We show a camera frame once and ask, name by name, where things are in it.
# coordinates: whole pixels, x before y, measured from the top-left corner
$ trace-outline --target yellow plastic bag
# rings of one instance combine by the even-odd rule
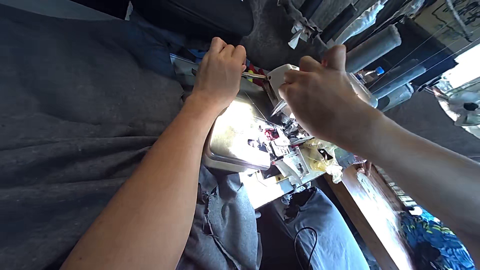
[[[342,180],[342,167],[338,164],[335,158],[336,145],[323,141],[317,138],[310,139],[303,143],[300,147],[300,151],[308,163],[310,168],[314,171],[326,172],[334,177],[334,183],[338,183]],[[325,150],[332,159],[326,160],[319,150]]]

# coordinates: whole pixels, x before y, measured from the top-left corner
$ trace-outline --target forearm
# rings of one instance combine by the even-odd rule
[[[192,226],[204,141],[218,113],[187,100],[64,269],[176,267]]]
[[[354,151],[385,169],[464,242],[471,240],[465,235],[478,239],[480,164],[408,132],[385,116],[376,123]],[[478,243],[466,246],[473,252]]]

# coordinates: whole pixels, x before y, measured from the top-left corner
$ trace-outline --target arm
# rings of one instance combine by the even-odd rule
[[[235,98],[245,48],[214,38],[193,93],[62,269],[174,269],[192,227],[205,138]]]
[[[480,261],[479,163],[410,133],[361,101],[345,73],[343,45],[321,64],[302,58],[300,71],[288,71],[285,81],[280,95],[302,127],[384,168]]]

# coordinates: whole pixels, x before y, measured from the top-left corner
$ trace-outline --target black cable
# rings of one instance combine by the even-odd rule
[[[297,252],[297,237],[299,236],[299,233],[303,230],[312,230],[314,233],[315,233],[315,243],[313,243],[313,247],[312,247],[312,251],[310,252],[310,256],[308,257],[308,270],[310,270],[310,268],[312,267],[312,255],[313,255],[313,251],[315,250],[315,247],[317,246],[317,240],[318,240],[318,234],[317,234],[317,231],[312,228],[312,227],[303,227],[301,228],[297,234],[295,235],[295,238],[293,239],[293,248],[295,249],[295,255],[297,256],[297,261],[299,262],[300,264],[300,267],[303,269],[303,266],[301,264],[301,261],[299,259],[299,255],[298,255],[298,252]]]

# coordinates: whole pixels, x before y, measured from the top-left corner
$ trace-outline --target wooden board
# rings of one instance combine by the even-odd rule
[[[400,228],[403,205],[376,169],[372,166],[370,177],[357,179],[357,170],[350,166],[342,182],[334,184],[330,175],[325,179],[382,270],[414,269]]]

